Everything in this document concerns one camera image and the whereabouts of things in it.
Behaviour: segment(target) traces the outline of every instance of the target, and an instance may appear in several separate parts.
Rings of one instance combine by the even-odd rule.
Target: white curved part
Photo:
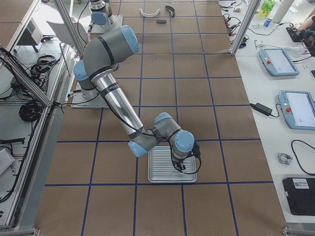
[[[161,11],[161,9],[159,8],[155,13],[153,13],[153,14],[148,14],[148,13],[143,12],[142,9],[139,9],[139,10],[140,10],[141,15],[143,15],[144,17],[155,17],[155,16],[157,16],[157,15],[159,14],[159,12]]]

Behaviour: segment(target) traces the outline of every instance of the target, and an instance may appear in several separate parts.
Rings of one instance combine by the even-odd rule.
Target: metal tray
[[[175,170],[171,162],[169,146],[156,146],[149,151],[148,179],[153,183],[190,183],[197,180],[197,174],[187,175]],[[184,172],[196,171],[195,157],[184,160]]]

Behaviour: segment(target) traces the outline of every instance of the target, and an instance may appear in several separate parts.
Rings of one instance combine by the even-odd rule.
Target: power adapter
[[[269,107],[266,107],[260,103],[256,103],[256,104],[250,103],[250,105],[254,110],[256,110],[260,113],[263,113],[266,116],[270,116],[272,113],[272,109],[270,109]]]

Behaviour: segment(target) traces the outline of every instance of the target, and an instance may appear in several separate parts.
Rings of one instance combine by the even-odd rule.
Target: robotic arm
[[[95,88],[103,97],[128,134],[128,145],[136,157],[167,140],[171,147],[173,166],[182,171],[185,169],[184,159],[193,155],[200,157],[199,146],[193,135],[183,130],[168,113],[158,115],[154,126],[146,128],[112,75],[119,62],[138,50],[137,38],[129,26],[113,29],[87,45],[84,60],[75,65],[75,77],[82,89],[89,91]]]

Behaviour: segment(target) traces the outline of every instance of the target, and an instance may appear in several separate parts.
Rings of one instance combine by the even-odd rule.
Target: water bottle
[[[262,20],[267,19],[272,8],[274,8],[276,2],[275,0],[264,0],[261,10],[259,11],[258,17]]]

